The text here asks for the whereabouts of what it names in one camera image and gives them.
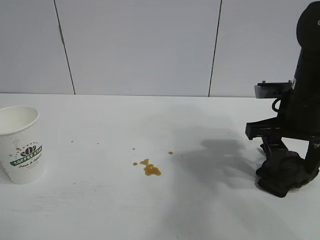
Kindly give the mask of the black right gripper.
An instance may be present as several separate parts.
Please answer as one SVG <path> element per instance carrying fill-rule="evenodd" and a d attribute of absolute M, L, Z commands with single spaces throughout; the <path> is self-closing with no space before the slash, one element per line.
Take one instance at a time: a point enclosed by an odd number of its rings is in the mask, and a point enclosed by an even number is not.
<path fill-rule="evenodd" d="M 280 161 L 299 157 L 289 150 L 282 138 L 297 140 L 320 139 L 320 93 L 308 92 L 306 95 L 286 92 L 272 103 L 275 109 L 280 101 L 277 116 L 256 122 L 248 122 L 245 134 L 249 140 L 261 137 L 262 148 L 267 161 Z M 311 174 L 320 167 L 320 142 L 310 141 L 304 159 L 304 172 Z"/>

